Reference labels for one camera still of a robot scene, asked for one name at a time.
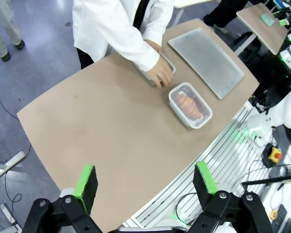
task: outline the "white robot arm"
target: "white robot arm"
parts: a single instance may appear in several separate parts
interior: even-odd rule
[[[259,146],[266,145],[272,136],[272,128],[284,124],[291,129],[291,91],[276,106],[255,116],[250,116],[243,124]]]

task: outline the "plastic container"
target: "plastic container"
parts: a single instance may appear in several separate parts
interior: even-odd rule
[[[164,55],[164,54],[161,54],[161,57],[164,58],[166,60],[166,62],[168,63],[171,71],[173,72],[173,74],[176,72],[176,67],[174,66],[174,64],[172,64],[168,58]],[[150,76],[148,76],[148,74],[146,72],[143,72],[142,70],[140,70],[138,68],[138,70],[145,76],[145,78],[149,81],[149,83],[152,85],[152,86],[155,86],[155,82],[151,79]]]
[[[181,110],[179,103],[177,103],[175,99],[177,94],[185,95],[192,98],[201,113],[201,117],[197,119],[192,119],[187,114],[185,114],[183,110]],[[175,111],[177,116],[182,120],[182,122],[187,127],[191,127],[193,129],[201,128],[212,117],[212,110],[210,109],[210,107],[189,83],[182,83],[169,92],[169,104],[171,108]]]

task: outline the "floor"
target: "floor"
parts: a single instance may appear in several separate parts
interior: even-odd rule
[[[217,1],[210,1],[188,7],[180,22],[202,18],[217,4]],[[29,102],[79,71],[80,64],[73,47],[72,26],[69,26],[72,22],[72,0],[12,0],[12,5],[26,47],[17,51],[0,27],[12,57],[7,63],[0,60],[0,99],[16,115]],[[237,19],[226,28],[230,34],[220,36],[229,44],[238,34],[247,31]],[[27,153],[29,145],[20,123],[10,117],[0,105],[0,163],[5,163],[20,150]],[[20,226],[24,225],[35,199],[44,197],[54,201],[60,193],[33,149],[22,163],[7,174],[6,185],[11,198],[19,192],[22,194],[22,199],[14,204],[13,211]],[[0,178],[0,204],[3,202],[6,202],[11,211],[4,177]],[[4,228],[9,227],[9,222],[1,211],[0,224]]]

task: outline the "black pants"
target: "black pants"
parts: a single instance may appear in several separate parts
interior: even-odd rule
[[[84,69],[85,67],[88,67],[89,65],[94,63],[90,55],[88,55],[87,53],[83,52],[82,50],[78,48],[77,48],[77,52],[78,52],[79,60],[81,63],[81,69]]]
[[[208,26],[214,24],[220,28],[225,27],[237,17],[236,13],[246,6],[248,0],[222,0],[220,4],[203,20]]]

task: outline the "white shirt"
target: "white shirt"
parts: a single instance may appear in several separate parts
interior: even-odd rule
[[[108,44],[141,70],[152,69],[159,54],[144,41],[162,45],[174,0],[150,0],[140,28],[132,26],[140,0],[74,0],[74,46],[94,62],[106,55]]]

